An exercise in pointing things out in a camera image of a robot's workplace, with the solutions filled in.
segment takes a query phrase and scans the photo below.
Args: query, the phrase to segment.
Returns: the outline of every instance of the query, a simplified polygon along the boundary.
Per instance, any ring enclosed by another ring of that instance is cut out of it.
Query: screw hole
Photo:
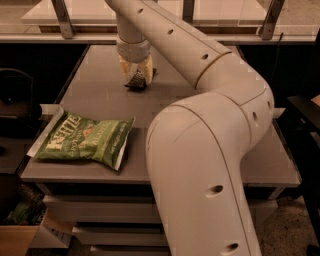
[[[233,253],[236,252],[236,250],[239,248],[239,244],[238,243],[234,243],[234,244],[230,244],[228,245],[223,251],[222,251],[222,255],[223,256],[228,256],[228,255],[232,255]]]
[[[253,112],[252,116],[253,116],[253,121],[255,122],[256,126],[258,127],[259,126],[259,124],[258,124],[258,116],[257,116],[256,112]]]
[[[272,106],[271,106],[270,101],[268,101],[268,108],[269,108],[269,111],[271,112],[271,110],[272,110]]]
[[[223,190],[223,186],[222,185],[211,187],[211,188],[207,189],[206,197],[208,197],[208,198],[215,197],[218,194],[220,194],[222,192],[222,190]]]

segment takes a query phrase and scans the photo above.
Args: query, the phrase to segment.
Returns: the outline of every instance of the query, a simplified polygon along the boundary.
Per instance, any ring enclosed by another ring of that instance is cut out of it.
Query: green chip bag
[[[92,159],[118,170],[134,121],[96,121],[60,108],[28,155],[38,159]]]

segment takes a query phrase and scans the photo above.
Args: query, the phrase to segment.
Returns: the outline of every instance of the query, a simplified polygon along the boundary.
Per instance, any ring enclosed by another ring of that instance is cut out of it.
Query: lower shelf
[[[168,247],[91,246],[93,256],[171,256]]]

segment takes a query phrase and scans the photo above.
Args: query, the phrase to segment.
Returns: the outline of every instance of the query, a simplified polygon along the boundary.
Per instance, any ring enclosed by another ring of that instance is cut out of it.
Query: floor
[[[39,33],[33,26],[24,26],[19,17],[40,0],[0,0],[0,33]],[[268,7],[270,0],[258,0]],[[316,34],[320,24],[320,1],[287,0],[279,25],[294,34]],[[303,198],[284,197],[277,200],[278,209],[266,220],[263,232],[258,234],[264,256],[302,256],[309,244],[317,244],[305,209]],[[89,256],[90,247],[73,238],[67,251],[30,249],[27,256]]]

